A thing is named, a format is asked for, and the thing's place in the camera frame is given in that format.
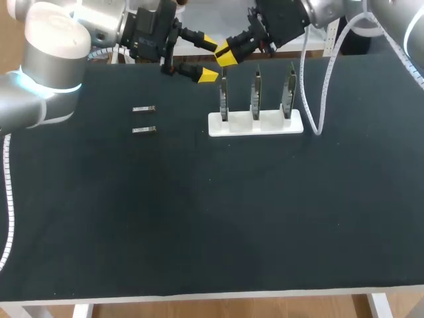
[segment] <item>black table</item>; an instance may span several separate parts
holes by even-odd
[[[327,61],[306,64],[315,116]],[[263,109],[278,108],[288,63],[259,62]],[[231,111],[248,109],[255,69],[229,70]],[[217,85],[91,65],[69,121],[12,136],[16,232],[0,301],[423,285],[423,96],[396,57],[344,57],[322,136],[298,93],[303,134],[211,138]],[[132,113],[147,105],[157,112]],[[1,195],[2,240],[6,217]]]

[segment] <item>white shelf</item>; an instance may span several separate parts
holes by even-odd
[[[247,9],[253,6],[253,0],[191,0],[182,13],[183,27],[193,31],[200,30],[221,45],[229,36],[247,30]],[[313,28],[307,49],[324,50],[325,39],[325,31]],[[304,36],[300,36],[278,49],[278,52],[301,51],[303,40]],[[208,54],[211,53],[182,39],[178,40],[174,48],[175,56]]]

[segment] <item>silver robot arm segment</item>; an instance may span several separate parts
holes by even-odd
[[[71,117],[90,48],[88,31],[63,8],[33,5],[22,66],[0,76],[0,136]]]
[[[346,15],[352,0],[301,2],[311,24],[322,28]],[[405,53],[424,68],[424,0],[368,0],[368,10]]]
[[[7,0],[9,15],[24,22],[29,9],[40,0]],[[128,17],[125,0],[45,0],[64,8],[90,33],[91,43],[98,48],[114,47],[120,42]]]

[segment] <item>metal clip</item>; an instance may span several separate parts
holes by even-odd
[[[155,133],[155,132],[156,132],[156,126],[134,128],[132,130],[133,134],[147,134],[147,133]]]
[[[285,119],[291,119],[296,92],[296,72],[293,63],[290,64],[287,72],[286,82],[283,86],[282,109]]]
[[[250,96],[250,104],[252,105],[252,116],[254,121],[258,121],[260,117],[260,94],[262,91],[262,77],[260,68],[256,70],[254,82],[252,84],[252,93]]]
[[[152,113],[156,111],[156,106],[133,107],[133,113]]]
[[[227,87],[227,68],[223,68],[221,84],[219,86],[220,110],[223,121],[228,121],[228,87]]]

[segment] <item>white table edge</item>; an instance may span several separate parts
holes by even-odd
[[[0,301],[2,305],[19,306],[45,306],[45,305],[77,305],[77,304],[102,304],[102,303],[140,303],[151,301],[183,301],[183,300],[206,300],[206,299],[237,299],[237,298],[266,298],[266,297],[304,297],[304,296],[327,296],[327,295],[354,295],[371,293],[395,293],[395,292],[423,292],[424,285],[397,286],[381,288],[335,288],[329,290],[287,290],[287,291],[240,291],[227,293],[194,293],[187,295],[171,296],[134,296],[134,297],[110,297],[88,299],[55,299],[55,300],[32,300],[32,301]]]

